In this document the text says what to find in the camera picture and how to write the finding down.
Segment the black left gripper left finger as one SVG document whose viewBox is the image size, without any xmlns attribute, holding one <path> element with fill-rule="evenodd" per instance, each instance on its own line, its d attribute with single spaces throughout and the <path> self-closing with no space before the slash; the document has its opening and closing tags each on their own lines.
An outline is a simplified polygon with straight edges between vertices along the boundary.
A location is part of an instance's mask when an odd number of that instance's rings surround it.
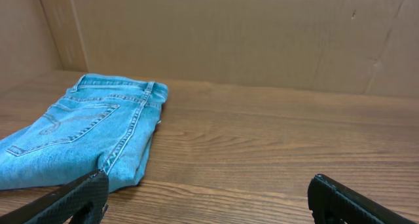
<svg viewBox="0 0 419 224">
<path fill-rule="evenodd" d="M 95 170 L 1 216 L 1 224 L 99 224 L 107 211 L 109 178 Z"/>
</svg>

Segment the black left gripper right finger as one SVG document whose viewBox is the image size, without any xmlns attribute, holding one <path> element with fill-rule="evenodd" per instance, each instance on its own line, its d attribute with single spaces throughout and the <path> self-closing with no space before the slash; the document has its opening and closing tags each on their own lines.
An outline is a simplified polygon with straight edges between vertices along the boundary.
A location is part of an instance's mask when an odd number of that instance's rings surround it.
<svg viewBox="0 0 419 224">
<path fill-rule="evenodd" d="M 323 174 L 312 178 L 307 195 L 315 224 L 415 224 Z"/>
</svg>

